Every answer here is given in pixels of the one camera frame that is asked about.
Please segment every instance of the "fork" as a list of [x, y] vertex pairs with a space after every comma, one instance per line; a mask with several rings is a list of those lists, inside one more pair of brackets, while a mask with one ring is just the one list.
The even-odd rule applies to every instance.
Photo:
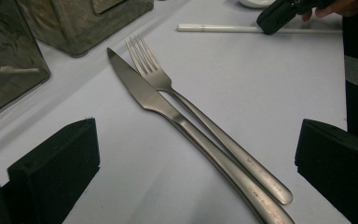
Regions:
[[192, 112], [217, 138], [231, 157], [242, 166], [242, 170], [244, 168], [245, 172], [251, 174], [251, 177], [279, 203], [288, 204], [293, 200], [292, 193], [279, 179], [172, 87], [171, 79], [159, 65], [150, 48], [140, 35], [126, 38], [125, 41], [135, 67], [150, 85], [157, 91], [167, 92]]

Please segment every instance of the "cutlery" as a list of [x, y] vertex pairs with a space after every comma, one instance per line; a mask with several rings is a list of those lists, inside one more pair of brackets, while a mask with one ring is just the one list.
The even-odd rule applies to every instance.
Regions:
[[111, 49], [107, 49], [107, 53], [116, 74], [138, 104], [145, 110], [163, 116], [188, 138], [247, 200], [262, 223], [294, 223], [253, 179], [242, 172], [225, 153], [176, 110], [139, 73]]
[[162, 70], [150, 48], [140, 35], [126, 39], [132, 60], [142, 77], [157, 91], [165, 91], [188, 108], [207, 129], [219, 140], [235, 160], [272, 195], [279, 203], [288, 204], [293, 200], [292, 192], [270, 171], [268, 171], [251, 154], [236, 143], [228, 134], [189, 102], [183, 95], [172, 88], [172, 81]]

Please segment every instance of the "table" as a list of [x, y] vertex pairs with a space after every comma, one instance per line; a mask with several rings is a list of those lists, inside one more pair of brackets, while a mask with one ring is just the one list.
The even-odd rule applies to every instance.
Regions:
[[[10, 164], [60, 128], [96, 118], [101, 170], [64, 223], [258, 223], [212, 164], [115, 75], [106, 48], [131, 63], [124, 38], [141, 34], [173, 86], [293, 192], [284, 209], [296, 223], [349, 223], [294, 164], [303, 119], [346, 130], [342, 35], [175, 31], [178, 23], [255, 26], [260, 12], [236, 0], [156, 1], [82, 58], [39, 42], [51, 78], [0, 113], [0, 184]], [[287, 27], [341, 22], [296, 17]]]

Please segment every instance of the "knife handle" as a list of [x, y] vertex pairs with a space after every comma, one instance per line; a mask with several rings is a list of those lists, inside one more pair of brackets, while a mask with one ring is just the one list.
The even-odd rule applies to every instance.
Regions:
[[244, 173], [220, 148], [206, 137], [183, 115], [177, 114], [170, 122], [188, 138], [254, 208], [262, 223], [295, 223], [290, 216]]
[[289, 204], [293, 200], [290, 190], [260, 162], [258, 162], [249, 152], [235, 142], [212, 120], [204, 115], [196, 106], [189, 102], [179, 92], [171, 89], [169, 92], [187, 107], [203, 125], [225, 146], [227, 151], [245, 168], [252, 177], [279, 203]]

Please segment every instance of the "stainless steel knife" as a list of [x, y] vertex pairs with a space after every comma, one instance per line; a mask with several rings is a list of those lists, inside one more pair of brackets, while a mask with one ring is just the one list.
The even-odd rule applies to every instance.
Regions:
[[116, 74], [142, 108], [160, 114], [188, 138], [252, 206], [262, 223], [295, 223], [253, 179], [135, 72], [129, 64], [111, 49], [107, 49], [107, 53]]

